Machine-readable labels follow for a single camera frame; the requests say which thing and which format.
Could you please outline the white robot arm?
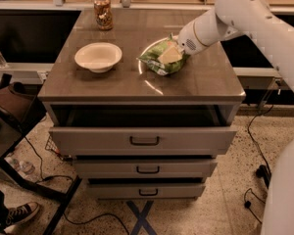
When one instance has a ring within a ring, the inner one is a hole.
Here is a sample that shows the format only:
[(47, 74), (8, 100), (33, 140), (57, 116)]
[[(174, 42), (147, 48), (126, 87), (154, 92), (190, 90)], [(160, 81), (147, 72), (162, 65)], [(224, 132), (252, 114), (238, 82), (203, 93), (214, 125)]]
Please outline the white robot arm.
[[(265, 0), (216, 0), (178, 34), (179, 49), (195, 55), (218, 41), (246, 35), (294, 93), (294, 27), (277, 18)], [(270, 178), (261, 235), (294, 235), (294, 139)]]

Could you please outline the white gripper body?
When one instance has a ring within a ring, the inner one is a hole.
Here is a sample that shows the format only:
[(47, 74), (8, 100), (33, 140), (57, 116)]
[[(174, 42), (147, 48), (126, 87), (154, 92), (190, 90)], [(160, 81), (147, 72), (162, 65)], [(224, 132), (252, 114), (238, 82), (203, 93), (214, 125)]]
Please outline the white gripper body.
[(207, 48), (196, 34), (194, 21), (188, 23), (179, 32), (177, 42), (187, 55), (198, 54)]

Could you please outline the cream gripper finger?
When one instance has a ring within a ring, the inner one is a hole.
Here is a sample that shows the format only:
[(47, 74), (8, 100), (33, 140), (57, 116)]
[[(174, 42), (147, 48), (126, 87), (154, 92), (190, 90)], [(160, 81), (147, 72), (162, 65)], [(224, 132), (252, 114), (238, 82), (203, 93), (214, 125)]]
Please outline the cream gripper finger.
[(158, 61), (162, 64), (174, 63), (182, 59), (182, 50), (178, 46), (168, 47), (164, 53), (158, 57)]

